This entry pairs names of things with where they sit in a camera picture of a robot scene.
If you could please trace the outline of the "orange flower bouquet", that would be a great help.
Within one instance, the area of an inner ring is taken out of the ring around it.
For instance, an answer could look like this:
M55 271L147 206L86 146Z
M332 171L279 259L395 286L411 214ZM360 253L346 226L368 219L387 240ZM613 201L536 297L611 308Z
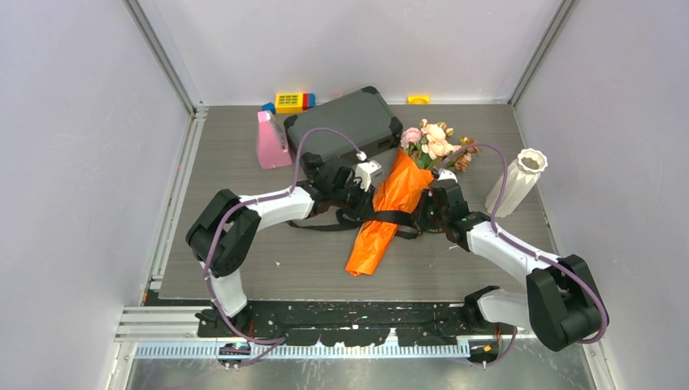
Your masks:
M474 154L479 152L476 140L460 136L453 144L453 129L445 123L422 119L417 128L408 128L401 135L392 170L375 191L373 211L387 218L393 211L412 214L420 204L422 192L433 181L431 170L449 157L448 167L466 171ZM401 232L394 222L371 220L359 229L353 251L345 270L354 276L372 275L383 260L393 237Z

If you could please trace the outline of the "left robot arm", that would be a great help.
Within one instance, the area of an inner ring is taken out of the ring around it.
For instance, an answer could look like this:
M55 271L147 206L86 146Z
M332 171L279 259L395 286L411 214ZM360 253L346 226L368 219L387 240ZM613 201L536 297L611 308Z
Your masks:
M374 160L358 164L342 158L323 161L308 153L305 177L284 190L254 196L218 191L188 230L185 241L203 268L211 300L220 312L219 327L230 336L240 336L248 329L241 265L257 232L309 219L332 207L342 213L364 211L375 191L373 179L381 171Z

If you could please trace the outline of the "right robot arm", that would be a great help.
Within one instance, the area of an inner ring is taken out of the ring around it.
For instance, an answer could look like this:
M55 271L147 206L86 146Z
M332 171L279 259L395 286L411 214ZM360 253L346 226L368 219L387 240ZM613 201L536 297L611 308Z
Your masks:
M464 323L472 332L503 323L527 329L557 352L607 328L609 315L581 257L558 258L508 233L489 215L470 211L455 180L437 180L423 190L418 217L422 226L439 228L450 242L497 265L526 289L487 286L465 296Z

